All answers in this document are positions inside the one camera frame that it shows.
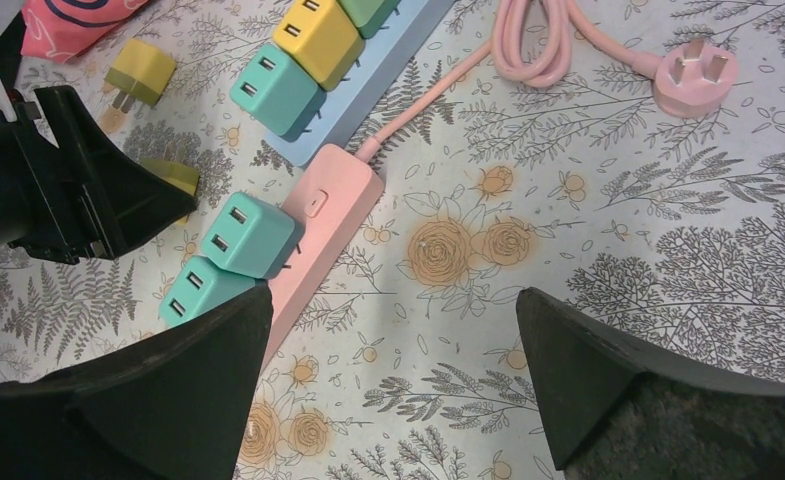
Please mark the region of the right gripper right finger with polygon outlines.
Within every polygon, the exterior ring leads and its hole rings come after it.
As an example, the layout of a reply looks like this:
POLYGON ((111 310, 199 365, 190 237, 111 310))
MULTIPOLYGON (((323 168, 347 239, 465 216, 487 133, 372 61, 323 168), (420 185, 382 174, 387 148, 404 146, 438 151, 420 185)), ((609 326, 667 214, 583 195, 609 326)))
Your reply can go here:
POLYGON ((785 479, 785 384, 676 354, 536 288, 517 323, 569 479, 785 479))

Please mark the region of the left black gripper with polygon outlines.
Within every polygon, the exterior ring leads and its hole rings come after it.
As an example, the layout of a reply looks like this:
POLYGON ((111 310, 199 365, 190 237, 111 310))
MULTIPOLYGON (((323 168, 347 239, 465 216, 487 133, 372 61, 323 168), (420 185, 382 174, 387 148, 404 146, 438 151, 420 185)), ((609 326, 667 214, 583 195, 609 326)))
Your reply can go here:
POLYGON ((127 157, 71 86, 11 91, 0 111, 0 246, 76 264, 117 259, 194 212, 195 197, 127 157))

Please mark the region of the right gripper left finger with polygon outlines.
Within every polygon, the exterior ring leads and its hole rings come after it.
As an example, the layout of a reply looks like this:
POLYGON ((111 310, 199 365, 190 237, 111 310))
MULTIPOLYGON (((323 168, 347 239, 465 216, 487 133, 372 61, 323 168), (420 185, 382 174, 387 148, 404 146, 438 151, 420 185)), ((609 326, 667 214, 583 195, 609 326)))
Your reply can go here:
POLYGON ((228 479, 272 323, 259 285, 31 383, 0 383, 0 479, 228 479))

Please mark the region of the teal plug cube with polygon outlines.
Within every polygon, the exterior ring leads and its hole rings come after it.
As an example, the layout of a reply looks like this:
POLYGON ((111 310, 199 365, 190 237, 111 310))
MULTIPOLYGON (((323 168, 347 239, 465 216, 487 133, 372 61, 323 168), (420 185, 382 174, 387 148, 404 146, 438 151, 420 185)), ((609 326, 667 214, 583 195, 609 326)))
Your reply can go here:
POLYGON ((173 328, 228 302, 257 284, 257 279, 223 270, 207 257, 193 256, 165 294, 158 313, 166 325, 173 328))
POLYGON ((232 194, 204 235, 201 251, 223 270, 272 279, 286 265, 304 227, 279 207, 232 194))
POLYGON ((270 43, 248 61, 230 90, 236 105, 289 142, 302 135, 326 97, 291 56, 270 43))

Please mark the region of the blue power strip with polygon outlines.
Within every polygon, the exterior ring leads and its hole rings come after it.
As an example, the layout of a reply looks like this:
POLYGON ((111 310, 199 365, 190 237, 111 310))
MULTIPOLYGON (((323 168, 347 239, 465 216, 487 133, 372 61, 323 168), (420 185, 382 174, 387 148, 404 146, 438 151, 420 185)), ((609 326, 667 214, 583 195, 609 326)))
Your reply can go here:
POLYGON ((299 168, 327 144, 345 147, 451 6, 450 1, 389 1, 360 19, 368 35, 364 49, 320 111, 295 139, 268 133, 265 145, 299 168))

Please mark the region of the green plug cube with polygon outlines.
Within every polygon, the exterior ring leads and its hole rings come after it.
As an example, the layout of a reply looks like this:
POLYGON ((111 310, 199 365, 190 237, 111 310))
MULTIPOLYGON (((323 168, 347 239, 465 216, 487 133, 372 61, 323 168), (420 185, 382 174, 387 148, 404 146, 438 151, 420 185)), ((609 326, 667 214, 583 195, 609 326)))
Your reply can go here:
POLYGON ((400 0, 339 0, 363 39, 371 39, 383 26, 400 0))

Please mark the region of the pink power strip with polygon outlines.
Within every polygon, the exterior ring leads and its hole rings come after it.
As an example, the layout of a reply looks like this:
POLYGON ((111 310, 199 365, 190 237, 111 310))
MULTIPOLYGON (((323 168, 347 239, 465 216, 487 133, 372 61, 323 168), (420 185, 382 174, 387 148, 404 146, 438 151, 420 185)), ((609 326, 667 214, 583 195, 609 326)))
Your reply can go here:
POLYGON ((349 154, 344 147, 327 144, 302 168, 303 175, 282 208, 302 224, 304 233, 285 268, 270 283, 274 317, 266 360, 275 356, 335 261, 380 199, 384 184, 370 168, 370 160, 394 133, 424 112, 480 61, 493 59, 497 72, 505 79, 534 88, 550 87, 568 73, 572 35, 579 33, 609 57, 649 79, 659 108, 684 119, 719 109, 738 77, 736 56, 703 39, 694 39, 658 56, 618 44, 601 32, 573 1, 547 1, 543 8, 549 37, 535 61, 526 63, 521 57, 528 3, 503 1, 487 42, 403 113, 369 135, 356 153, 349 154))

